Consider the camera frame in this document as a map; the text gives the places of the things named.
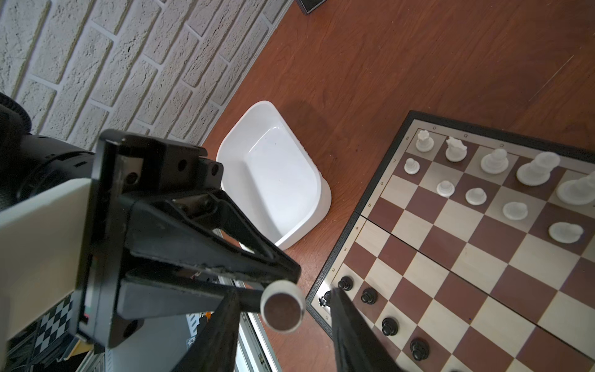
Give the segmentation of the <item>white chess knight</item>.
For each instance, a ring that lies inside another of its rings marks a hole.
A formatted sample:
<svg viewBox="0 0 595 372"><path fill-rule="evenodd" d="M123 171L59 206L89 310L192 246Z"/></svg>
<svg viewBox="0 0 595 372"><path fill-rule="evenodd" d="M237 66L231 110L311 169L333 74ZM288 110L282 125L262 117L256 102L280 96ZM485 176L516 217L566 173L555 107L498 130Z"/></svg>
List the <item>white chess knight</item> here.
<svg viewBox="0 0 595 372"><path fill-rule="evenodd" d="M449 136L446 140L446 159L452 163L463 161L467 156L468 147L460 139Z"/></svg>

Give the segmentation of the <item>white chess bishop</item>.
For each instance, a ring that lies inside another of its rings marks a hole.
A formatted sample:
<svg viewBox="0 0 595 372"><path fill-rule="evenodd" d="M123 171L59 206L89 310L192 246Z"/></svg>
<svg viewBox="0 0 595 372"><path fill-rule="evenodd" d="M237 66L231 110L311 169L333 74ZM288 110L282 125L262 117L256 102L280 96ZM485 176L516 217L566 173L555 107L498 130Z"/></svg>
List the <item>white chess bishop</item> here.
<svg viewBox="0 0 595 372"><path fill-rule="evenodd" d="M507 170L508 152L502 148L493 150L480 161L481 169L489 175L498 175Z"/></svg>

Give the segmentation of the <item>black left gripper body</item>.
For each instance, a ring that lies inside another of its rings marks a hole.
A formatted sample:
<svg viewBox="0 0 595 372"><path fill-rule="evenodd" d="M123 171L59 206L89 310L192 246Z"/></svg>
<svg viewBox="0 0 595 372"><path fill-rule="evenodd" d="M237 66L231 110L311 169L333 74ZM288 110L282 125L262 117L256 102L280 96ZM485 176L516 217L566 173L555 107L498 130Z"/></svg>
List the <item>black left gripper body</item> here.
<svg viewBox="0 0 595 372"><path fill-rule="evenodd" d="M171 139L105 130L97 144L76 280L76 336L115 348L141 320L116 312L119 282L139 260L125 251L128 210L119 197L130 192L165 195L220 188L223 166L206 149Z"/></svg>

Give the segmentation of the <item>folding chess board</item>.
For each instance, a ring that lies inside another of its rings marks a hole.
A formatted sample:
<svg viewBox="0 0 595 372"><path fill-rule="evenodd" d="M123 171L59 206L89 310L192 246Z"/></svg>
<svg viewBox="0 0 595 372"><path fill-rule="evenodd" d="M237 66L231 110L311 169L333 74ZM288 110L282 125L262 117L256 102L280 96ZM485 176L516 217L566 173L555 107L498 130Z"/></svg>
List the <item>folding chess board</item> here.
<svg viewBox="0 0 595 372"><path fill-rule="evenodd" d="M420 130L435 146L415 147ZM468 147L458 163L446 140ZM480 161L508 152L507 170ZM404 371L592 371L594 154L410 112L308 294L332 330L342 288Z"/></svg>

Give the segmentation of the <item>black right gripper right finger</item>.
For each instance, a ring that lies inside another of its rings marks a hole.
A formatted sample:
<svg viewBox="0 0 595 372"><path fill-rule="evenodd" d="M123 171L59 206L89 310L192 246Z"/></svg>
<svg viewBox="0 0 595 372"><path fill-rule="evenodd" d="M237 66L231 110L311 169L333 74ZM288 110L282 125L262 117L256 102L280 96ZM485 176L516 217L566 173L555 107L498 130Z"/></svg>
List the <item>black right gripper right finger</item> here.
<svg viewBox="0 0 595 372"><path fill-rule="evenodd" d="M401 371L344 290L331 290L330 310L338 371Z"/></svg>

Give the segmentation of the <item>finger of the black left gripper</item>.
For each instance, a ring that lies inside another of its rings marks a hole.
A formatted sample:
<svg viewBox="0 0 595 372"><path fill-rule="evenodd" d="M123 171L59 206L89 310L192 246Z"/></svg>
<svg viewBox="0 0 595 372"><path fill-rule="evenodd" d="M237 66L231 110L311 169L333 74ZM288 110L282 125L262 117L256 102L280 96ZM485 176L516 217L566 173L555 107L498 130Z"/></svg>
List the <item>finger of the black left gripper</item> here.
<svg viewBox="0 0 595 372"><path fill-rule="evenodd" d="M227 295L237 296L242 312L260 312L262 291L134 271L120 282L116 312L128 320L213 312Z"/></svg>
<svg viewBox="0 0 595 372"><path fill-rule="evenodd" d="M134 257L242 281L297 283L300 265L265 237L220 189L130 192L124 246Z"/></svg>

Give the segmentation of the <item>white chess piece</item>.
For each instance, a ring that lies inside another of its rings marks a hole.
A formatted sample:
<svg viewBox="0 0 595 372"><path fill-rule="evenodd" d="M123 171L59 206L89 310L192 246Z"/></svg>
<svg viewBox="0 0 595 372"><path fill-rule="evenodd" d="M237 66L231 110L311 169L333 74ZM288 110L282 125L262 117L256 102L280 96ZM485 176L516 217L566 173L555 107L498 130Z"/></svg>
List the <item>white chess piece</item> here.
<svg viewBox="0 0 595 372"><path fill-rule="evenodd" d="M287 280L268 285L260 299L260 314L266 325L278 333L293 333L305 315L305 296Z"/></svg>

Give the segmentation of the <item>white plastic bin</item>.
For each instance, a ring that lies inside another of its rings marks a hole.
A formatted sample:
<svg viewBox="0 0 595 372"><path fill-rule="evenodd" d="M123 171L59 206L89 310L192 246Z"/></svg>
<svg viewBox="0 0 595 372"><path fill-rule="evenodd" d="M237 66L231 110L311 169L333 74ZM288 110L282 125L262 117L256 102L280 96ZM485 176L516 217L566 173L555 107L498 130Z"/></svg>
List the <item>white plastic bin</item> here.
<svg viewBox="0 0 595 372"><path fill-rule="evenodd" d="M328 214L328 182L277 108L252 105L222 141L222 187L252 224L281 250Z"/></svg>

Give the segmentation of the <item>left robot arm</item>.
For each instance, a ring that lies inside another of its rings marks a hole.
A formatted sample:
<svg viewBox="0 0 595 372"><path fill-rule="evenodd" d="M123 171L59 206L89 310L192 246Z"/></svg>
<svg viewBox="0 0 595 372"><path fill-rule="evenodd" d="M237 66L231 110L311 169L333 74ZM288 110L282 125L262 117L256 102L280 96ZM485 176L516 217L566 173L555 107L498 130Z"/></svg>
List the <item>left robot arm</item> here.
<svg viewBox="0 0 595 372"><path fill-rule="evenodd" d="M71 332L117 347L149 318L209 312L229 294L259 312L262 294L178 276L180 269L263 286L296 283L300 266L223 191L224 167L206 149L105 130L95 152L34 135L25 109L1 97L1 202L14 206L76 178L82 252Z"/></svg>

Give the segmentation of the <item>white chess rook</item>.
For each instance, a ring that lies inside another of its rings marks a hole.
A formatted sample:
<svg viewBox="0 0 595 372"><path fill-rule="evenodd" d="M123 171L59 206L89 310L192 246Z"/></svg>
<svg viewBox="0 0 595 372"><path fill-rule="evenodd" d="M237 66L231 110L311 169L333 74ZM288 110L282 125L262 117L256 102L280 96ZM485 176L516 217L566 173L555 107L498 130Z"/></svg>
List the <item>white chess rook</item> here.
<svg viewBox="0 0 595 372"><path fill-rule="evenodd" d="M428 130L420 130L417 135L415 147L420 153L428 153L435 146L434 139Z"/></svg>

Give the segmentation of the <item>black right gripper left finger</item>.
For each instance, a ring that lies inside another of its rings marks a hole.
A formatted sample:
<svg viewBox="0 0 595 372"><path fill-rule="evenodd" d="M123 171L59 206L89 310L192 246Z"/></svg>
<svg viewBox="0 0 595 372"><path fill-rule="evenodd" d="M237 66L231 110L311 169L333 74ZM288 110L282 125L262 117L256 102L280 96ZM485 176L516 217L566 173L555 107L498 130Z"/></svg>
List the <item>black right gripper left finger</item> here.
<svg viewBox="0 0 595 372"><path fill-rule="evenodd" d="M229 292L173 371L234 371L240 324L240 296Z"/></svg>

